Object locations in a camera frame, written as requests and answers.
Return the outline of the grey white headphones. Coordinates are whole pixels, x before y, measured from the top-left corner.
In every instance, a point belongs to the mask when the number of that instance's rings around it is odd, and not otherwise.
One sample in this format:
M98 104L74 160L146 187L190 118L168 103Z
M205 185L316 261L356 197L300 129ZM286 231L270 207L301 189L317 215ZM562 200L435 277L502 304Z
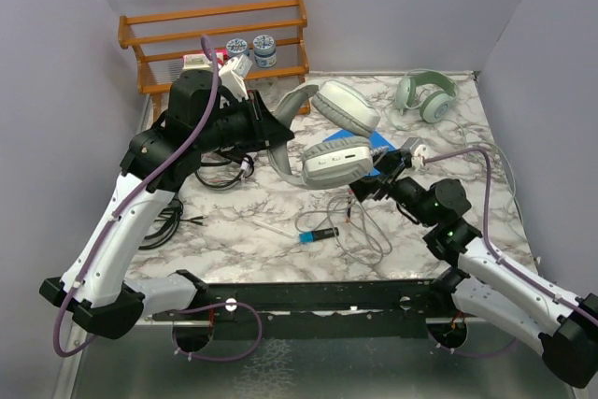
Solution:
M325 139L304 150L300 158L299 174L292 172L288 144L275 144L267 150L268 162L272 169L286 183L307 191L346 188L350 183L368 178L375 169L375 162L379 162L388 152L376 150L370 140L380 121L377 110L362 93L348 84L324 80L316 83L305 82L285 93L275 107L273 115L279 124L290 131L296 114L307 101L341 132L348 134ZM348 200L343 209L340 207L341 200ZM341 254L348 256L353 262L365 266L379 264L385 256L392 253L392 243L363 207L355 205L356 201L352 193L335 195L325 209L310 210L297 215L293 224L295 230L307 231L300 226L303 217L324 214L316 228L310 230L324 231L323 225L333 227L333 214L340 213L341 210L347 213L347 210L357 207L361 214L361 225L351 226L365 237L365 245L351 250L347 249L337 236L333 239L341 249ZM370 220L375 226L387 246L386 249L368 233L366 220Z

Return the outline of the black white headphones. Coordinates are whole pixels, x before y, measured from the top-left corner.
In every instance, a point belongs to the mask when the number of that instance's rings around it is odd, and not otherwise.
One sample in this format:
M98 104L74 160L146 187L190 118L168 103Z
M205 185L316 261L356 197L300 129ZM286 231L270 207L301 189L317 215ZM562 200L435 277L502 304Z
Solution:
M215 151L204 155L194 172L196 180L205 188L223 192L252 177L255 171L255 154L238 151Z

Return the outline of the black blue headphones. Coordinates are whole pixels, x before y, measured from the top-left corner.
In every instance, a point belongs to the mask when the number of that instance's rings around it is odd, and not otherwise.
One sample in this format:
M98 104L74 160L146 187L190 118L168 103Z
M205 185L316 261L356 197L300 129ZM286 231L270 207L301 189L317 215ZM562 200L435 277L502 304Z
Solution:
M168 243L178 231L180 225L184 222L193 225L203 226L205 217L194 216L184 218L184 205L178 199L173 199L150 226L149 232L144 236L140 251L149 251L158 249Z

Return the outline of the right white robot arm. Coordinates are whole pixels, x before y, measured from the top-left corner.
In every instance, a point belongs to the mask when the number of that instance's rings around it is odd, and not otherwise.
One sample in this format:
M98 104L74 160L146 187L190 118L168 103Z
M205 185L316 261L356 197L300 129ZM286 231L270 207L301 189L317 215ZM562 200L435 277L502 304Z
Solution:
M358 201L390 198L401 214L428 228L423 240L449 268L429 293L431 309L479 317L514 336L541 356L557 378L586 388L597 374L597 297L580 297L509 257L464 215L471 204L461 182L443 178L422 187L403 171L413 156L394 150L382 158L375 177L351 183Z

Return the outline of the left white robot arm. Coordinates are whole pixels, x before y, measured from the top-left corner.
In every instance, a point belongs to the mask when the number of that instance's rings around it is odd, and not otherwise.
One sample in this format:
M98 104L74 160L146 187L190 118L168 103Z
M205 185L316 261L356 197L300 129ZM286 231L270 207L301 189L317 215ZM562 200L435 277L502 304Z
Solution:
M128 267L158 215L200 166L203 154L270 150L293 139L304 99L287 94L274 111L257 93L233 97L207 70L188 70L171 85L168 109L136 135L121 161L107 209L84 250L40 294L90 335L118 339L148 315L176 310L192 320L206 308L204 283L186 270L134 283Z

